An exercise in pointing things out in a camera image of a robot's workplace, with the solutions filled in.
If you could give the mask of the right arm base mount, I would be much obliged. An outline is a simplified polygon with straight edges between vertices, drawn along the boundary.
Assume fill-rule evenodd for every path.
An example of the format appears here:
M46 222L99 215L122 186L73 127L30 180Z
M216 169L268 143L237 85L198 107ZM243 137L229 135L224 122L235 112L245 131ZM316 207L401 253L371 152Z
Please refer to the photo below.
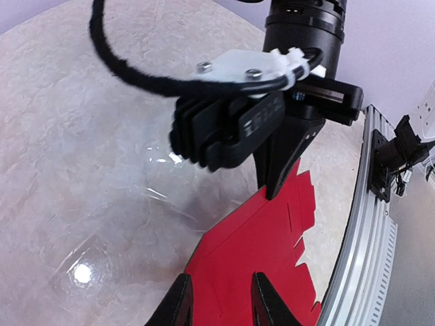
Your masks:
M398 182L400 191L404 189L401 174L429 157L434 142L424 143L415 134L410 123L410 116L402 117L395 130L395 137L388 141L379 130L372 132L372 150L368 174L368 190L388 203L394 181Z

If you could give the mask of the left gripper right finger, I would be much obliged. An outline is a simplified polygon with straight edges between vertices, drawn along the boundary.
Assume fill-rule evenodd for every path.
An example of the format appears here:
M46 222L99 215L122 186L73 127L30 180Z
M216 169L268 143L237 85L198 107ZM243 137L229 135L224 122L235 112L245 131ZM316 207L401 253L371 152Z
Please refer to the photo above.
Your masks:
M265 273L256 272L251 280L253 325L294 325L294 316Z

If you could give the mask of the red paper box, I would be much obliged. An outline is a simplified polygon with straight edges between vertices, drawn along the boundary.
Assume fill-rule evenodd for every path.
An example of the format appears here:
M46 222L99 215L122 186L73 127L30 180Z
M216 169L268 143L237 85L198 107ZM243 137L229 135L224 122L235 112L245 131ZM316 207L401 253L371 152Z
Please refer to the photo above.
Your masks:
M262 188L207 231L186 266L194 325L253 325L251 280L263 272L302 325L316 325L321 304L306 264L303 234L315 224L309 171L293 167L273 200Z

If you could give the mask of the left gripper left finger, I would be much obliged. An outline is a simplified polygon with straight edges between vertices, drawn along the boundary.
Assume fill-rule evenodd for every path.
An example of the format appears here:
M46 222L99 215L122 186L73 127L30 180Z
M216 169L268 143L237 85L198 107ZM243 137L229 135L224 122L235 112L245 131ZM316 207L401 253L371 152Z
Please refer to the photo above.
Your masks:
M191 276L179 274L145 326L191 325Z

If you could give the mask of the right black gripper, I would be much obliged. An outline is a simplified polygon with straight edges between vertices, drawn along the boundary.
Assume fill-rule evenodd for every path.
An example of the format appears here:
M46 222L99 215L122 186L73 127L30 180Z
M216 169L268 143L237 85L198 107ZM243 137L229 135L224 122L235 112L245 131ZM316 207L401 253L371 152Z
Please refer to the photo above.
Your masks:
M336 79L345 40L346 1L272 1L263 50L302 50L311 74L283 93L285 113L270 142L308 141L326 121L351 126L360 115L363 90Z

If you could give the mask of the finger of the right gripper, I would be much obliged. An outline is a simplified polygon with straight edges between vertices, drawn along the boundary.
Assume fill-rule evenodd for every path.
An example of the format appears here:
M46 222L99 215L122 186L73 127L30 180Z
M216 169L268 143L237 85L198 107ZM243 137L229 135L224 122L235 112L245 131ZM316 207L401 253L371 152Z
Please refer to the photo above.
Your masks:
M324 118L306 120L287 115L278 129L255 150L257 184L259 188L266 188L267 200L277 197L293 166L325 123Z

